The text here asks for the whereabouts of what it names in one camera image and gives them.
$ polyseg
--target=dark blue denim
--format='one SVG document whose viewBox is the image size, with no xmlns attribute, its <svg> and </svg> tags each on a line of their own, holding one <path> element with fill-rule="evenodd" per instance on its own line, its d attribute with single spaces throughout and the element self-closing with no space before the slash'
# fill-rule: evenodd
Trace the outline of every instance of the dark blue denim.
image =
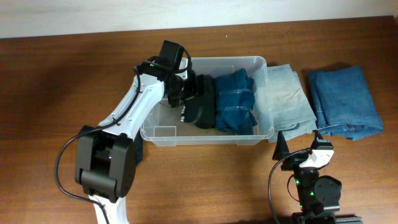
<svg viewBox="0 0 398 224">
<path fill-rule="evenodd" d="M 215 79 L 216 128 L 238 135 L 253 134 L 257 125 L 251 110 L 254 105 L 253 79 L 245 69 Z"/>
<path fill-rule="evenodd" d="M 321 134 L 355 141 L 383 131 L 361 67 L 315 70 L 309 79 Z"/>
</svg>

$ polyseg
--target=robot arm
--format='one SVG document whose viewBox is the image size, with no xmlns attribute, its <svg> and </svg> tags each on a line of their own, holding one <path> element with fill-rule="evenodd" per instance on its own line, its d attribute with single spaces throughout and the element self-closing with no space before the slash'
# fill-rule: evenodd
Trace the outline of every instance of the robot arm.
<svg viewBox="0 0 398 224">
<path fill-rule="evenodd" d="M 188 52 L 181 45 L 165 40 L 158 57 L 134 67 L 136 77 L 130 90 L 98 125 L 107 128 L 97 130 L 84 126 L 81 129 L 75 181 L 82 185 L 91 202 L 99 202 L 95 204 L 98 223 L 107 222 L 105 214 L 109 223 L 128 223 L 125 196 L 136 172 L 133 139 L 149 111 L 166 94 L 171 107 L 198 95 L 196 74 L 191 67 Z"/>
<path fill-rule="evenodd" d="M 330 176 L 319 176 L 319 170 L 329 164 L 333 155 L 333 145 L 329 140 L 323 139 L 315 131 L 315 139 L 311 148 L 290 153 L 282 131 L 278 133 L 277 145 L 272 157 L 282 163 L 282 171 L 293 171 L 296 183 L 300 209 L 302 212 L 293 213 L 292 223 L 297 224 L 360 224 L 360 217 L 336 218 L 335 212 L 340 210 L 341 182 Z M 268 194 L 272 215 L 279 223 L 272 207 L 271 177 L 269 178 Z"/>
</svg>

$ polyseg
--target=table surface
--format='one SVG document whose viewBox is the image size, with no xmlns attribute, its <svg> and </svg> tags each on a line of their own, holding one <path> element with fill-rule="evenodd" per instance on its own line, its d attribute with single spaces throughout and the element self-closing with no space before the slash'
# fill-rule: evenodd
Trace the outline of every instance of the table surface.
<svg viewBox="0 0 398 224">
<path fill-rule="evenodd" d="M 84 125 L 107 117 L 129 89 L 132 66 L 157 55 L 164 39 L 192 57 L 260 55 L 289 63 L 308 99 L 308 72 L 360 65 L 384 132 L 360 141 L 328 137 L 335 155 L 321 175 L 343 183 L 340 215 L 395 223 L 398 209 L 398 27 L 391 17 L 281 22 L 194 29 L 109 32 L 0 40 L 1 223 L 96 223 L 93 206 L 55 185 L 60 147 Z M 313 134 L 288 142 L 308 147 Z M 156 147 L 144 144 L 127 196 L 131 223 L 236 223 L 268 220 L 267 181 L 275 144 Z M 60 164 L 74 181 L 76 144 Z M 299 212 L 277 171 L 273 201 L 281 217 Z M 290 189 L 297 195 L 294 186 Z"/>
</svg>

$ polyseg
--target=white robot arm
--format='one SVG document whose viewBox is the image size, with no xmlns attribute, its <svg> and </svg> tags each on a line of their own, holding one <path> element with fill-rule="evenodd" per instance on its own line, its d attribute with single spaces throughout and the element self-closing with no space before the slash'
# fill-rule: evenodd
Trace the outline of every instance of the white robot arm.
<svg viewBox="0 0 398 224">
<path fill-rule="evenodd" d="M 55 163 L 56 184 L 68 196 L 93 203 L 98 223 L 128 223 L 125 196 L 136 172 L 133 139 L 149 111 L 166 94 L 171 107 L 198 96 L 191 68 L 188 52 L 165 40 L 159 56 L 134 67 L 136 77 L 116 109 L 97 128 L 84 126 L 62 147 Z M 90 199 L 67 192 L 58 178 L 60 158 L 76 139 L 75 181 Z"/>
</svg>

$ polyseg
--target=plastic storage container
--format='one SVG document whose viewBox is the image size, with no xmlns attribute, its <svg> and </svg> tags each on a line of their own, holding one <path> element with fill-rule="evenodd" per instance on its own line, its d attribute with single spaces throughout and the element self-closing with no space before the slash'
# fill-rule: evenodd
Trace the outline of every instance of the plastic storage container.
<svg viewBox="0 0 398 224">
<path fill-rule="evenodd" d="M 258 123 L 253 127 L 254 135 L 238 136 L 218 131 L 200 129 L 193 123 L 180 121 L 182 106 L 168 107 L 167 98 L 162 99 L 148 114 L 141 126 L 141 136 L 156 146 L 178 146 L 193 144 L 237 144 L 255 145 L 269 139 L 274 133 L 274 122 L 270 109 L 266 60 L 260 56 L 192 58 L 192 69 L 196 74 L 219 77 L 245 68 L 254 79 L 255 105 L 252 110 Z"/>
</svg>

